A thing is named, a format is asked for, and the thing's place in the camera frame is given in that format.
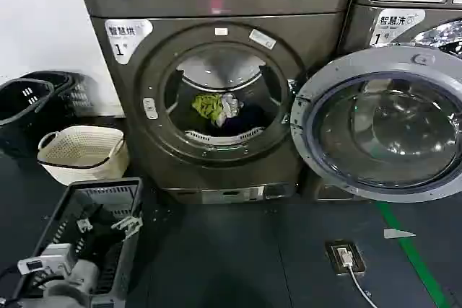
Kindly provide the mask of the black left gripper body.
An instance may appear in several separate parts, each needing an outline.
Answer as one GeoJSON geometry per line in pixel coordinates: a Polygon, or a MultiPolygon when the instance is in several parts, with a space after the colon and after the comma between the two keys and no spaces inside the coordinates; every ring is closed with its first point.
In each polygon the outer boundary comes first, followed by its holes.
{"type": "Polygon", "coordinates": [[[103,227],[94,227],[82,235],[83,245],[76,250],[79,260],[100,262],[117,243],[123,241],[123,231],[103,227]]]}

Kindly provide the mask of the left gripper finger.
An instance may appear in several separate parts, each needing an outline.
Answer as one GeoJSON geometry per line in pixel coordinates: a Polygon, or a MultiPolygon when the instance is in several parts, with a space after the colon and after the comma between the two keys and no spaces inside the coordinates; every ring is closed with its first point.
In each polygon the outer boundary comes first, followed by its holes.
{"type": "Polygon", "coordinates": [[[86,216],[76,220],[76,226],[79,232],[91,232],[94,229],[91,218],[91,216],[86,216]]]}
{"type": "Polygon", "coordinates": [[[126,218],[116,222],[110,228],[112,230],[123,231],[125,234],[125,239],[137,234],[140,229],[144,226],[143,220],[141,217],[127,216],[126,218]]]}

